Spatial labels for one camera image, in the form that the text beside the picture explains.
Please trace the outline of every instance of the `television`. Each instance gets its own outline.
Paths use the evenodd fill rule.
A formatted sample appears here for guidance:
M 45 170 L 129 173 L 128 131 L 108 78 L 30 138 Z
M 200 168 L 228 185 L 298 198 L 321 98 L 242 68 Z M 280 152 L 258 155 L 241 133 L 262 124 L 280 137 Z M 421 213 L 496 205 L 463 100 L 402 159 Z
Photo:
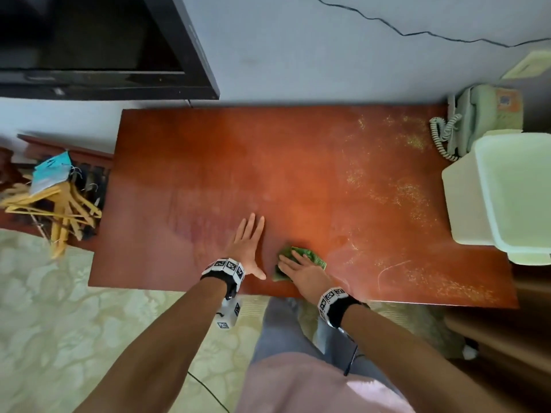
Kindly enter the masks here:
M 0 0 L 0 97 L 216 100 L 182 0 Z

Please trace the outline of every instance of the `wall outlet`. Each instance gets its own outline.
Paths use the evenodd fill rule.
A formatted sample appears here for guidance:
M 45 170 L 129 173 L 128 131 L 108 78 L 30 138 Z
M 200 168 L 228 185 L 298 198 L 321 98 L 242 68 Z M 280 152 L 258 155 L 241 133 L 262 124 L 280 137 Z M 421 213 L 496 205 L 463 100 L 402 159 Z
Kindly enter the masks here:
M 510 69 L 501 79 L 532 78 L 542 75 L 549 68 L 551 68 L 551 50 L 535 50 Z

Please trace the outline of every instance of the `coiled phone cord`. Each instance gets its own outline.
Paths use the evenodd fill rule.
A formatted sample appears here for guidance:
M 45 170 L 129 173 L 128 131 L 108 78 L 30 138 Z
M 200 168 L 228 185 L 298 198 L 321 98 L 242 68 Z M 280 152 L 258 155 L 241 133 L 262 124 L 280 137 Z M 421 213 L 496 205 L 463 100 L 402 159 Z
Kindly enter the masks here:
M 432 136 L 432 140 L 434 141 L 434 144 L 436 145 L 436 148 L 440 155 L 444 156 L 448 161 L 455 162 L 459 159 L 458 156 L 449 154 L 444 146 L 442 146 L 443 142 L 448 142 L 451 137 L 451 130 L 453 129 L 453 126 L 462 119 L 462 115 L 460 114 L 454 114 L 454 116 L 446 123 L 446 121 L 441 117 L 433 117 L 431 120 L 429 120 L 430 124 L 430 135 Z

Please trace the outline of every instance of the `green cloth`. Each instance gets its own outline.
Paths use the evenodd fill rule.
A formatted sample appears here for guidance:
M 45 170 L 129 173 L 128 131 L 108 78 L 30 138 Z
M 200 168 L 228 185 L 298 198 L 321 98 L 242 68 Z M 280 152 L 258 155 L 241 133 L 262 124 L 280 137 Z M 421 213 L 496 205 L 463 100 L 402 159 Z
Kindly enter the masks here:
M 299 255 L 301 256 L 306 255 L 314 264 L 319 265 L 324 270 L 325 270 L 325 267 L 327 267 L 327 263 L 323 259 L 317 256 L 312 250 L 307 250 L 305 248 L 297 248 L 296 246 L 287 246 L 278 253 L 278 256 L 283 255 L 294 262 L 298 262 L 296 258 L 292 255 L 291 253 L 292 250 L 298 252 Z M 275 273 L 272 277 L 272 280 L 273 281 L 285 281 L 285 280 L 291 281 L 291 278 L 289 278 L 283 271 L 279 269 L 279 266 L 276 265 Z

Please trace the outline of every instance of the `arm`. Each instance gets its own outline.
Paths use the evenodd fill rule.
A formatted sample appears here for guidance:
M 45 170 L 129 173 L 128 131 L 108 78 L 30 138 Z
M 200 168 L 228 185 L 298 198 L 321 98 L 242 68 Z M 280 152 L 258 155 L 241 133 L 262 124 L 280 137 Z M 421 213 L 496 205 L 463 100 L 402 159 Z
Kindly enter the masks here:
M 280 256 L 279 268 L 313 305 L 334 280 L 293 251 L 295 263 Z M 341 327 L 364 355 L 384 372 L 418 412 L 502 412 L 486 391 L 435 349 L 406 329 L 361 305 L 351 305 Z
M 252 234 L 254 223 L 254 215 L 243 219 L 225 256 L 264 279 L 255 263 L 264 218 Z M 194 285 L 124 350 L 75 413 L 168 412 L 226 291 L 217 278 Z

